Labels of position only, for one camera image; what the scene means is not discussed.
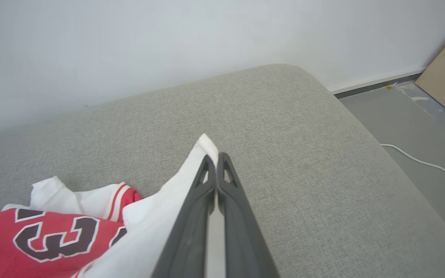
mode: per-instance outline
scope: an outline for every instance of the gray fabric upholstery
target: gray fabric upholstery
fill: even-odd
[[[237,169],[283,278],[445,277],[445,223],[300,68],[268,65],[0,134],[0,209],[57,175],[152,195],[206,132]]]

